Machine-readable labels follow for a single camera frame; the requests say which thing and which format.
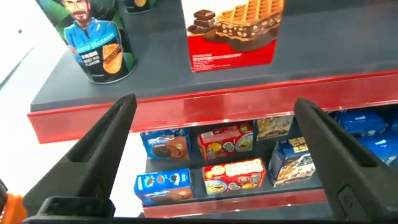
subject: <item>red shelf edge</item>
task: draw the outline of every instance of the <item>red shelf edge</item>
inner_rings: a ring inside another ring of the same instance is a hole
[[[305,97],[324,110],[398,103],[398,71],[311,78],[138,100],[131,131],[188,127],[292,114]],[[38,111],[27,116],[39,143],[81,138],[112,103]]]
[[[171,218],[327,202],[323,189],[144,207],[147,218]]]

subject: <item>blue packaging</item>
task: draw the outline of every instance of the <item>blue packaging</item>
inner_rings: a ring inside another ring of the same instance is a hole
[[[358,141],[387,165],[394,162],[398,156],[397,134],[380,134],[370,138],[358,138]]]
[[[336,114],[336,121],[354,137],[373,136],[386,130],[387,124],[373,111],[349,111]]]
[[[150,159],[189,159],[189,129],[177,128],[141,133]]]
[[[393,112],[388,116],[387,122],[391,131],[398,131],[398,112]]]
[[[188,168],[138,175],[134,193],[143,205],[158,205],[193,198]]]
[[[268,170],[274,187],[310,178],[315,165],[304,137],[277,142]]]

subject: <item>orange object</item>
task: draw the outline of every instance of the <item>orange object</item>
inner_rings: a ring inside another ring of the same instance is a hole
[[[207,194],[261,187],[265,175],[260,158],[203,168]]]
[[[27,217],[26,210],[22,205],[23,196],[7,194],[6,206],[0,217],[0,224],[18,224]]]

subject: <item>product packaging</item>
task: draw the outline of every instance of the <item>product packaging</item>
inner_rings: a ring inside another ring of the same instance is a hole
[[[189,129],[178,128],[141,133],[150,159],[189,159]]]
[[[116,0],[36,0],[73,57],[97,84],[116,82],[135,69]]]
[[[315,172],[315,165],[304,137],[278,142],[272,153],[268,172],[274,187],[309,179]]]
[[[158,205],[193,198],[189,169],[138,175],[134,192],[143,205]]]
[[[203,168],[207,194],[261,187],[265,176],[260,158]]]
[[[272,62],[284,0],[182,0],[193,72]]]
[[[124,0],[124,10],[126,13],[142,13],[150,11],[157,0]]]
[[[337,123],[356,138],[381,134],[387,127],[383,118],[373,111],[337,113],[335,119]]]
[[[368,138],[358,138],[358,141],[387,165],[391,165],[398,156],[397,133],[383,133]]]
[[[205,160],[251,151],[253,130],[247,122],[214,129],[199,134],[198,144]]]
[[[255,120],[257,140],[285,136],[293,123],[294,116],[280,116]]]

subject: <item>white floor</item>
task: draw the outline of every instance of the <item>white floor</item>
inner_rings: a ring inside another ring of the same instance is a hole
[[[34,49],[0,85],[0,179],[11,193],[22,195],[76,143],[40,145],[26,116],[34,96],[66,50],[40,9],[36,5],[29,7],[34,22],[23,31],[30,34]],[[130,134],[111,194],[115,216],[136,217],[142,211],[133,187],[136,175],[144,173],[145,166],[142,141],[138,134]]]

